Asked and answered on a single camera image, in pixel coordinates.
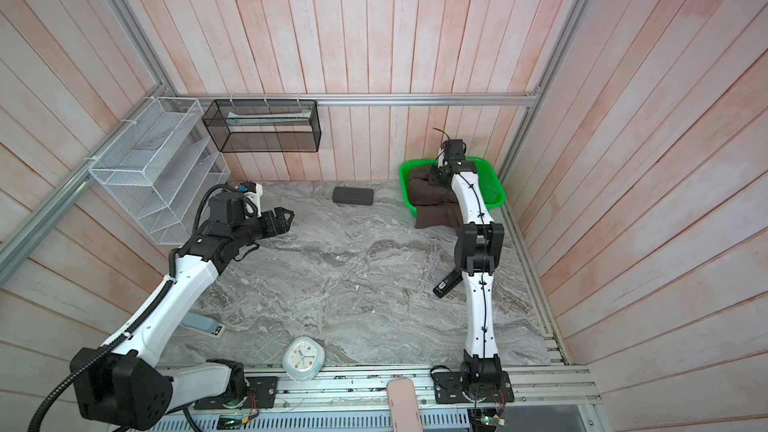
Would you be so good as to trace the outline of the brown trousers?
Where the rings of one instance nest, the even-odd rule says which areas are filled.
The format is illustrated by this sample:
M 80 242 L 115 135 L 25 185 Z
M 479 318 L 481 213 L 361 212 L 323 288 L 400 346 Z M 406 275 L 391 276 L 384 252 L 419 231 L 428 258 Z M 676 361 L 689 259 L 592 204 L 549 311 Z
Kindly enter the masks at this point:
M 423 165 L 407 174 L 408 200 L 416 209 L 415 228 L 445 226 L 458 232 L 463 218 L 457 197 L 449 188 L 429 183 L 430 169 L 430 165 Z

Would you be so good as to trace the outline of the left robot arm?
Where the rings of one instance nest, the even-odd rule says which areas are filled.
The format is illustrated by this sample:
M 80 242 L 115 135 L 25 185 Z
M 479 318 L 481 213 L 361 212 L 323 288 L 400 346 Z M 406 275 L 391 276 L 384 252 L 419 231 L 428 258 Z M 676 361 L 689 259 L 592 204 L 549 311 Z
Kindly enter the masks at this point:
M 209 359 L 179 372 L 157 367 L 171 336 L 197 299 L 233 262 L 262 239 L 289 232 L 293 211 L 263 210 L 253 182 L 218 184 L 204 195 L 190 238 L 169 255 L 169 271 L 133 316 L 100 347 L 84 348 L 70 363 L 66 384 L 81 416 L 145 431 L 164 415 L 207 398 L 235 405 L 248 395 L 241 363 Z

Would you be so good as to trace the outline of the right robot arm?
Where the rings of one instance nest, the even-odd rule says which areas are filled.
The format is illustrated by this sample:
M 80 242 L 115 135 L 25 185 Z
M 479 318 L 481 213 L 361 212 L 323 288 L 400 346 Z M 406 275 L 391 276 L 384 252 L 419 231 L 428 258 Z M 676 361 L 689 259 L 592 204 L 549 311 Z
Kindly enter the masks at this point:
M 437 179 L 449 185 L 460 208 L 462 224 L 454 248 L 454 269 L 433 289 L 444 297 L 465 287 L 467 338 L 460 383 L 470 400 L 482 401 L 503 387 L 503 371 L 493 322 L 493 282 L 505 230 L 489 213 L 480 191 L 476 165 L 467 159 L 445 159 Z

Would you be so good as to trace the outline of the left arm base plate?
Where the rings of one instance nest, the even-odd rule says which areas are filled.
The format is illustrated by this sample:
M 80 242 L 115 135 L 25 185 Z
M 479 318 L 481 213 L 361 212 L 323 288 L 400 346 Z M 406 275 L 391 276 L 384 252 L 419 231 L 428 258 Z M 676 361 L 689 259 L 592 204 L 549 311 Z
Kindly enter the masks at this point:
M 193 403 L 195 410 L 229 409 L 236 411 L 266 410 L 274 407 L 277 395 L 277 376 L 245 378 L 242 392 L 226 392 L 219 396 L 200 399 Z

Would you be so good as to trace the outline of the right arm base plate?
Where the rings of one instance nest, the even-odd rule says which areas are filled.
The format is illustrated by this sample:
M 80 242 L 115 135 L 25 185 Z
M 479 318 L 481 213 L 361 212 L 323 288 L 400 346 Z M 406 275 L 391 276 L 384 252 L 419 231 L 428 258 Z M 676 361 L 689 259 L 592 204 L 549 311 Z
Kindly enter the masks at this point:
M 460 372 L 440 369 L 430 372 L 438 404 L 507 404 L 515 401 L 509 374 L 502 372 L 500 386 L 467 384 Z

